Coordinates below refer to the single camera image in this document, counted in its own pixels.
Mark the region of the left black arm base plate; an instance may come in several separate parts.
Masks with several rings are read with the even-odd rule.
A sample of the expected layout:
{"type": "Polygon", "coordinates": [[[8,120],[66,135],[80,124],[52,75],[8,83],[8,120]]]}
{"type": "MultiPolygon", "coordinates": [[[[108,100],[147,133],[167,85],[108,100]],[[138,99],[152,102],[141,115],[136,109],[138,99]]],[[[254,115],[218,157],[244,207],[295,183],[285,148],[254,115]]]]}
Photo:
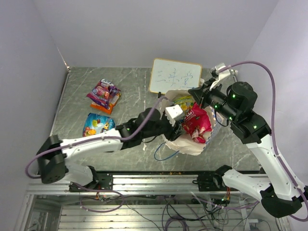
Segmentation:
{"type": "Polygon", "coordinates": [[[113,176],[110,173],[99,173],[97,179],[85,186],[78,186],[75,183],[69,185],[69,192],[99,192],[113,189],[113,176]]]}

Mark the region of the blue candy packet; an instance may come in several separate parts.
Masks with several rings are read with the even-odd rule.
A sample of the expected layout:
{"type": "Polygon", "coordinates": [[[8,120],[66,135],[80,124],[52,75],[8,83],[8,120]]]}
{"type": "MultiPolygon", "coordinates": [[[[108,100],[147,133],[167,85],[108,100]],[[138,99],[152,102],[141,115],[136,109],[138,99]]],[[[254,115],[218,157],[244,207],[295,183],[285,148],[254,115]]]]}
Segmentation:
{"type": "Polygon", "coordinates": [[[83,127],[82,137],[96,135],[115,127],[115,121],[111,117],[89,113],[83,127]]]}

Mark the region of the yellow green snack packet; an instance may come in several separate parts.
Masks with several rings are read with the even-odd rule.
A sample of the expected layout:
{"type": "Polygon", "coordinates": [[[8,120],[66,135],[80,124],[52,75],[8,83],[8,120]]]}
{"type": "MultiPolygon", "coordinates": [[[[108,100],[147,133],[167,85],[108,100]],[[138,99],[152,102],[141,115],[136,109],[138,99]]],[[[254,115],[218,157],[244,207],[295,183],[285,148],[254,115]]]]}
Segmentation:
{"type": "Polygon", "coordinates": [[[173,103],[179,105],[182,111],[187,114],[194,105],[194,99],[192,96],[182,96],[176,98],[173,103]]]}

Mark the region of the purple snack packet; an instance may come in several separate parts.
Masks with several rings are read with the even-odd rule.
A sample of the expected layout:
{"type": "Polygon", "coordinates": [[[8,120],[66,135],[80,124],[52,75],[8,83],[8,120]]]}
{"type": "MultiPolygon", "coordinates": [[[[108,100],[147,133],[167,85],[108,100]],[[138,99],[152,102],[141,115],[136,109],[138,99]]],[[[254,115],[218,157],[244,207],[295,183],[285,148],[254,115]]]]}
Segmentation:
{"type": "Polygon", "coordinates": [[[94,103],[107,108],[109,102],[120,92],[121,90],[111,81],[103,78],[86,96],[94,103]]]}

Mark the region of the blue checkered paper bag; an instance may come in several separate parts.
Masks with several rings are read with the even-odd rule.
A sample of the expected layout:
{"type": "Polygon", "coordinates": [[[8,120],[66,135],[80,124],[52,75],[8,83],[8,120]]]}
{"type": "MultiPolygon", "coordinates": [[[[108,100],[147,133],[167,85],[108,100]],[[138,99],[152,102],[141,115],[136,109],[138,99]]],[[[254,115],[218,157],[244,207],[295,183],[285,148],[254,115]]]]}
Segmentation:
{"type": "Polygon", "coordinates": [[[185,133],[180,135],[175,141],[168,141],[167,138],[162,135],[165,145],[174,151],[178,151],[179,153],[193,156],[200,155],[201,152],[206,150],[210,142],[218,134],[221,128],[221,125],[218,122],[222,122],[223,118],[219,114],[215,115],[214,109],[210,106],[206,107],[204,111],[209,117],[212,129],[212,131],[206,131],[204,133],[203,137],[205,138],[205,143],[197,143],[193,141],[192,137],[188,133],[185,133]]]}

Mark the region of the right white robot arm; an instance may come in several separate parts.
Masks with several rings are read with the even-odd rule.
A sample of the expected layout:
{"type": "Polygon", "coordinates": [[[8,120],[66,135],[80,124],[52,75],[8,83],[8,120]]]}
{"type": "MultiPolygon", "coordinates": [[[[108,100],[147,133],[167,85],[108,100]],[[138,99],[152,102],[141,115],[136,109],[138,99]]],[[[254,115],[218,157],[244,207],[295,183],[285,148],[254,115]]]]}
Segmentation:
{"type": "Polygon", "coordinates": [[[234,135],[254,154],[268,178],[253,178],[223,165],[214,173],[213,187],[219,191],[230,187],[250,195],[276,218],[295,214],[307,199],[308,188],[274,147],[273,133],[266,120],[253,111],[257,93],[247,82],[230,85],[226,94],[220,89],[220,86],[210,89],[204,83],[188,93],[198,106],[211,106],[230,122],[234,135]]]}

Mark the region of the orange snack packet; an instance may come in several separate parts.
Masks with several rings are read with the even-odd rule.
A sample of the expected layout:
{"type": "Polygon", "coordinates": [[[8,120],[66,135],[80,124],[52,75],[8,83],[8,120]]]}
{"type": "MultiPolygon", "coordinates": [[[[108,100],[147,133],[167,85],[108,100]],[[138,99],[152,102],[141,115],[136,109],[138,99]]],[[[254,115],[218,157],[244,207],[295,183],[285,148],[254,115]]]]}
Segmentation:
{"type": "Polygon", "coordinates": [[[110,115],[110,114],[112,113],[113,108],[116,106],[118,100],[120,99],[120,96],[121,96],[121,94],[118,93],[118,94],[109,102],[109,106],[108,106],[107,108],[105,108],[105,107],[103,107],[103,106],[100,106],[100,105],[98,105],[98,104],[96,104],[96,103],[94,103],[94,102],[92,102],[92,103],[90,104],[90,107],[91,107],[91,108],[94,108],[94,109],[97,109],[97,110],[100,110],[100,111],[102,111],[102,112],[107,113],[107,114],[110,115]]]}

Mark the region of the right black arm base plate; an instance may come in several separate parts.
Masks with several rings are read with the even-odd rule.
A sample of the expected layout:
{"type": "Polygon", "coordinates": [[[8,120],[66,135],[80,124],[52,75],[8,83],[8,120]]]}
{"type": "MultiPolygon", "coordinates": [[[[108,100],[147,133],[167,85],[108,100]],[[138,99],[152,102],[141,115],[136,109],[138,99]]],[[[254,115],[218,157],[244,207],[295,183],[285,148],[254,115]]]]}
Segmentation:
{"type": "Polygon", "coordinates": [[[206,175],[198,175],[197,179],[192,181],[193,184],[198,186],[200,192],[224,192],[227,191],[227,187],[217,186],[213,177],[206,175]]]}

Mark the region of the red snack packet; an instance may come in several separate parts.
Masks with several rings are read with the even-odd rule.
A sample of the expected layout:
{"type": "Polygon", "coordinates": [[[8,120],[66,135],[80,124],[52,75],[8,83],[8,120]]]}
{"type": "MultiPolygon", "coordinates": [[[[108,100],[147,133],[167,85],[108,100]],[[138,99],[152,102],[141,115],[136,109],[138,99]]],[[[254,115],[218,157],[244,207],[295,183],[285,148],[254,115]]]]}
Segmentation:
{"type": "Polygon", "coordinates": [[[204,144],[206,138],[204,134],[212,131],[211,122],[207,112],[194,103],[186,114],[182,123],[182,128],[191,136],[192,140],[204,144]]]}

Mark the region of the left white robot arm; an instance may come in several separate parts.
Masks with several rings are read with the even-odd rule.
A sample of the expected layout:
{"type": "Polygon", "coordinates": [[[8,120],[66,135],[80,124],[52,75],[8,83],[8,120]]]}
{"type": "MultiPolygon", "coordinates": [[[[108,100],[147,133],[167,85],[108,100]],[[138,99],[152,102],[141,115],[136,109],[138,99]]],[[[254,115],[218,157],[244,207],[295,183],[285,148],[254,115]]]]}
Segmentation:
{"type": "Polygon", "coordinates": [[[144,139],[160,135],[174,141],[181,134],[183,117],[184,112],[179,106],[166,107],[162,113],[156,108],[148,108],[137,118],[96,135],[66,140],[52,135],[37,153],[41,182],[51,184],[68,180],[93,191],[98,186],[95,168],[76,164],[80,157],[129,149],[139,146],[144,139]]]}

